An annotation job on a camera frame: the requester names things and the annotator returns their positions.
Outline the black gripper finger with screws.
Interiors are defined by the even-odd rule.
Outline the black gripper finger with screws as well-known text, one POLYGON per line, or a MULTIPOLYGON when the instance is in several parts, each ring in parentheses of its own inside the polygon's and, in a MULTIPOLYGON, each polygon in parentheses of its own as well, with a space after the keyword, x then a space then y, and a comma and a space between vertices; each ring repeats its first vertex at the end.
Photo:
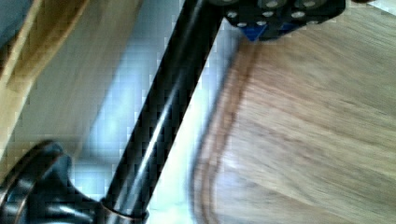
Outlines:
POLYGON ((306 25, 333 19, 346 0, 207 0, 221 7, 223 16, 249 41, 278 39, 306 25))

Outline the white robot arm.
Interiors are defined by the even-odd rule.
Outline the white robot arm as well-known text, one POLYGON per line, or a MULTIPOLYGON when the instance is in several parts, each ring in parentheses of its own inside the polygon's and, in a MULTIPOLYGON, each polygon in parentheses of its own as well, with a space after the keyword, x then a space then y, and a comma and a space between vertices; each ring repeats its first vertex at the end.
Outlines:
POLYGON ((340 15, 346 0, 185 0, 106 197, 72 186, 71 159, 35 145, 1 185, 1 224, 146 224, 147 208, 223 19, 251 41, 340 15))

